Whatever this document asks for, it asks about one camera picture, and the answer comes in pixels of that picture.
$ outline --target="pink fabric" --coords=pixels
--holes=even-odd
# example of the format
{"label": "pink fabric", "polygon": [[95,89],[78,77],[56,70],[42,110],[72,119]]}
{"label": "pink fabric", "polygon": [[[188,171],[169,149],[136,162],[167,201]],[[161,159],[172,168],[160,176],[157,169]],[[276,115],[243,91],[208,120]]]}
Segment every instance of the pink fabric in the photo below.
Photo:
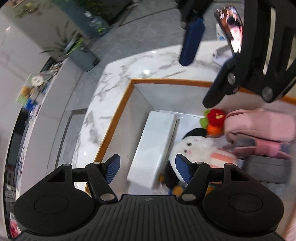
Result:
{"label": "pink fabric", "polygon": [[246,134],[270,141],[291,142],[295,138],[295,119],[288,114],[268,111],[238,110],[230,112],[224,122],[224,132],[227,140],[233,135]]}
{"label": "pink fabric", "polygon": [[225,133],[226,135],[226,140],[228,142],[235,142],[237,140],[238,135],[233,134],[232,132]]}
{"label": "pink fabric", "polygon": [[276,157],[281,149],[281,144],[278,142],[265,141],[256,139],[255,155],[268,155],[270,157]]}
{"label": "pink fabric", "polygon": [[[235,147],[233,149],[233,154],[235,154],[238,157],[248,157],[249,155],[267,155],[267,154],[263,154],[264,152],[261,150],[260,153],[257,152],[257,147],[255,146],[243,146],[243,147]],[[269,157],[275,157],[275,158],[280,158],[280,159],[292,159],[292,155],[279,151],[278,153],[276,153],[274,156],[270,156],[270,154],[268,155]]]}

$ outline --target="green knitted leaf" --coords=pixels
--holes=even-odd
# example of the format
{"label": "green knitted leaf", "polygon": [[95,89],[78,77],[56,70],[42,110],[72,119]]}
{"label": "green knitted leaf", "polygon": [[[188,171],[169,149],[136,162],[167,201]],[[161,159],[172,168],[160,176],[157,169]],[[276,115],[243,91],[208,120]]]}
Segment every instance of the green knitted leaf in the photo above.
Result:
{"label": "green knitted leaf", "polygon": [[209,124],[209,120],[208,118],[204,117],[204,118],[201,118],[200,119],[200,126],[203,128],[203,129],[207,129],[207,126]]}
{"label": "green knitted leaf", "polygon": [[209,109],[205,110],[205,112],[204,112],[204,116],[206,117],[206,116],[209,114],[210,111],[211,111],[211,110],[209,110]]}

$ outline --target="potted plant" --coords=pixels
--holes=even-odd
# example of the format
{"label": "potted plant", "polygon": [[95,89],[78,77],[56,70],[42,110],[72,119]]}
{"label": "potted plant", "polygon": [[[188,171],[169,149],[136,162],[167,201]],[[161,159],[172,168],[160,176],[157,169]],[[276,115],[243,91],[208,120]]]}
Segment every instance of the potted plant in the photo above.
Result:
{"label": "potted plant", "polygon": [[77,64],[83,71],[87,72],[99,63],[99,59],[85,46],[82,35],[76,33],[77,30],[74,30],[68,37],[68,25],[69,21],[65,24],[63,35],[61,34],[59,27],[56,26],[55,29],[60,42],[54,42],[55,46],[48,47],[41,53],[59,52],[59,57],[69,56],[75,64]]}
{"label": "potted plant", "polygon": [[101,37],[109,30],[104,18],[110,15],[100,0],[52,0],[88,38]]}

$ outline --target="blue gripper pad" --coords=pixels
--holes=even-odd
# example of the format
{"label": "blue gripper pad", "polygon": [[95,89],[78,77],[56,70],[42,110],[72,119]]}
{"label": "blue gripper pad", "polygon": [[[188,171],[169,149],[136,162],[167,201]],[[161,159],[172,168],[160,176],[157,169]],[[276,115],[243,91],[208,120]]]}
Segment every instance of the blue gripper pad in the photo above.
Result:
{"label": "blue gripper pad", "polygon": [[179,155],[176,155],[176,168],[183,180],[188,184],[192,178],[189,165]]}
{"label": "blue gripper pad", "polygon": [[120,156],[118,155],[108,166],[107,166],[107,174],[105,175],[105,179],[108,184],[110,184],[119,171],[120,168]]}
{"label": "blue gripper pad", "polygon": [[205,32],[203,20],[203,18],[196,18],[187,24],[183,48],[179,58],[179,63],[182,66],[190,65],[195,59],[196,52]]}

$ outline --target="stuffed toy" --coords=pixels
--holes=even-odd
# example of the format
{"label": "stuffed toy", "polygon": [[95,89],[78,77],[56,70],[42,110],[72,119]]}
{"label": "stuffed toy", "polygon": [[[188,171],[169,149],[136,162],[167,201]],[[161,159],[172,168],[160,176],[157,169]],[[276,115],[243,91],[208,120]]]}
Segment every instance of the stuffed toy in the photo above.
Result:
{"label": "stuffed toy", "polygon": [[212,109],[204,112],[204,118],[200,119],[200,126],[207,130],[210,136],[219,136],[223,133],[225,114],[222,110]]}
{"label": "stuffed toy", "polygon": [[205,129],[196,128],[188,132],[179,143],[173,146],[170,162],[164,172],[164,183],[169,189],[179,185],[179,181],[185,182],[176,168],[175,157],[177,154],[182,154],[193,163],[201,161],[211,167],[223,168],[225,163],[237,164],[234,154],[219,149],[214,144],[214,139],[206,138],[206,135]]}
{"label": "stuffed toy", "polygon": [[21,95],[29,98],[30,97],[31,88],[24,86],[21,90]]}

